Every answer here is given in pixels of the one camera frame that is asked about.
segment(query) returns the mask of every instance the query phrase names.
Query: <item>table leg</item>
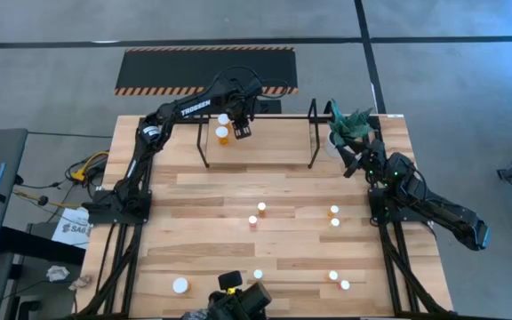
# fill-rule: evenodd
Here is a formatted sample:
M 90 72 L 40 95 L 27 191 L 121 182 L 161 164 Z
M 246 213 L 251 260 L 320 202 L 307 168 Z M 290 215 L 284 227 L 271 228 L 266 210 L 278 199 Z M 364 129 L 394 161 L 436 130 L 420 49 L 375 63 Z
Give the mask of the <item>table leg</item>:
M 0 252 L 81 266 L 85 250 L 8 227 L 0 230 Z

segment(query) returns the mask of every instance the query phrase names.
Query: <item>white pot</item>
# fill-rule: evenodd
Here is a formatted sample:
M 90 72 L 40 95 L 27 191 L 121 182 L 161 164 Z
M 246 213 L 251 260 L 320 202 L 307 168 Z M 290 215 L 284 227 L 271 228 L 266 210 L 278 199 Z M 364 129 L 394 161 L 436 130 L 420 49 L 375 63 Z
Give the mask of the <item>white pot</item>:
M 325 152 L 327 152 L 327 155 L 329 155 L 329 156 L 340 157 L 339 151 L 337 151 L 335 145 L 331 143 L 331 140 L 329 140 L 330 135 L 331 135 L 331 130 L 329 131 L 329 134 L 327 134 L 327 137 L 325 137 L 325 143 L 324 143 Z

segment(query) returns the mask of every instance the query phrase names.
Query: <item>green plant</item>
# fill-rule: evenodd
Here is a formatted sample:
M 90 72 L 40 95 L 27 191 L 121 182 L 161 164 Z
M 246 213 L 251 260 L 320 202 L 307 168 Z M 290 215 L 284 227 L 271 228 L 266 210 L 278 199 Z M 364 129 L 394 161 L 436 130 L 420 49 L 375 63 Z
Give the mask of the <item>green plant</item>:
M 346 146 L 345 141 L 361 138 L 373 130 L 367 123 L 372 108 L 359 112 L 356 110 L 350 116 L 344 116 L 337 108 L 337 102 L 331 100 L 333 122 L 329 123 L 333 132 L 333 141 L 336 146 Z

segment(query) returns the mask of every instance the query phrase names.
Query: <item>hazard stripe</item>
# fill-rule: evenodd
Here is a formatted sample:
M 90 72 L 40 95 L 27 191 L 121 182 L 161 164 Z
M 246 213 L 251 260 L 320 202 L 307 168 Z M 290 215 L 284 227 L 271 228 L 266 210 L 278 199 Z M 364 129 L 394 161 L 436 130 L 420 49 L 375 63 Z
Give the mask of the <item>hazard stripe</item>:
M 208 50 L 208 51 L 232 51 L 232 50 L 291 50 L 293 51 L 293 47 L 278 47 L 278 46 L 216 46 L 216 47 L 164 47 L 164 48 L 131 48 L 126 49 L 126 52 L 166 52 L 166 51 L 200 51 L 200 50 Z
M 199 93 L 204 87 L 155 87 L 155 88 L 115 88 L 115 95 L 189 95 L 195 92 Z M 296 94 L 299 89 L 296 87 L 262 87 L 262 93 L 265 94 Z

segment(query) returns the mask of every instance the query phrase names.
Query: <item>black and orange mat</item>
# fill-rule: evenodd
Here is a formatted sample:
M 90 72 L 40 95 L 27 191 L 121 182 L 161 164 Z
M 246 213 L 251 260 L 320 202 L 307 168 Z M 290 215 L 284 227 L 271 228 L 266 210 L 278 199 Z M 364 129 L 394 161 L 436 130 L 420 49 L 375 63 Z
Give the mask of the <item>black and orange mat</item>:
M 135 48 L 125 51 L 116 95 L 174 95 L 202 91 L 222 70 L 233 66 L 253 69 L 264 83 L 264 93 L 298 92 L 295 51 L 291 47 L 233 46 Z M 252 76 L 234 68 L 228 77 L 239 81 Z

